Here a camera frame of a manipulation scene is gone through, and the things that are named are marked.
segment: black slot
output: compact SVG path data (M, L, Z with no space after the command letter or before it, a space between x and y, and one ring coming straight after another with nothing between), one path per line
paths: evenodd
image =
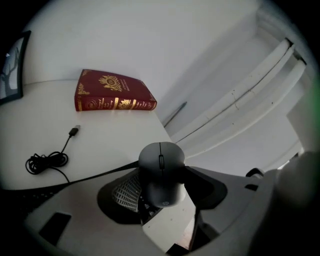
M253 190L253 191L257 191L258 186L257 185L253 185L253 184L248 184L245 186L246 189L248 190Z
M40 230L39 235L56 246L70 219L70 215L56 212Z

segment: black cable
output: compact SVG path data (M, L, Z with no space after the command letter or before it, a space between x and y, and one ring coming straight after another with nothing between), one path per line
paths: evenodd
M28 171L28 173L32 175L38 175L45 171L46 169L53 169L61 173L66 181L69 183L69 179L67 176L59 170L57 167L63 167L67 164L69 158L67 154L64 153L64 150L70 140L71 137L75 136L77 132L79 131L80 125L76 125L74 128L71 129L69 132L69 138L67 139L63 149L61 152L55 151L49 154L48 156L43 155L38 155L34 154L31 156L26 162L25 162L25 168Z

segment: mesh grille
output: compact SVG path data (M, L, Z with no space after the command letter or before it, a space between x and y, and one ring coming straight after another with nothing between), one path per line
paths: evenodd
M113 189L112 199L119 205L137 213L140 194L139 178L138 175L135 175Z

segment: picture frame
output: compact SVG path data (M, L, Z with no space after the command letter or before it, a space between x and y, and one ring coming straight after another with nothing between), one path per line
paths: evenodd
M6 54L0 73L0 105L23 97L22 73L31 31L23 32Z

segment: red book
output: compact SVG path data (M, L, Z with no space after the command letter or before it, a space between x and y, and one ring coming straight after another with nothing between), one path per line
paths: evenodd
M76 111L154 110L157 101L141 80L84 69L74 95Z

